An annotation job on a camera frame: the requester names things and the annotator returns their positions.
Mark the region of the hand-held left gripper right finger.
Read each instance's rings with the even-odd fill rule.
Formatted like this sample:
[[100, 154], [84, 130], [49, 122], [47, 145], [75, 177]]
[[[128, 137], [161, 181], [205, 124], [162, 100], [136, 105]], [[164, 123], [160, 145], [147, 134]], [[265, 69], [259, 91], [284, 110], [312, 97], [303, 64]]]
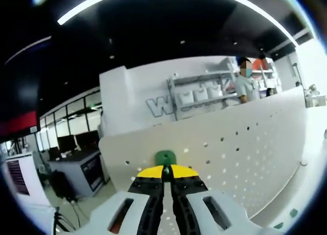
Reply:
[[246, 210], [223, 192], [208, 189], [193, 169], [171, 165], [170, 176], [180, 234], [258, 234]]

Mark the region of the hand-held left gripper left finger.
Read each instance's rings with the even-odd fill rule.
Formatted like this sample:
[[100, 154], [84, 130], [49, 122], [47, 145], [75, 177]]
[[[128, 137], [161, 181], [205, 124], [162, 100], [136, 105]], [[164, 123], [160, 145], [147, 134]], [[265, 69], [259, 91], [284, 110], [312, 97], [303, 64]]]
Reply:
[[164, 167], [138, 173], [127, 191], [119, 191], [91, 213], [88, 234], [157, 234], [163, 213]]

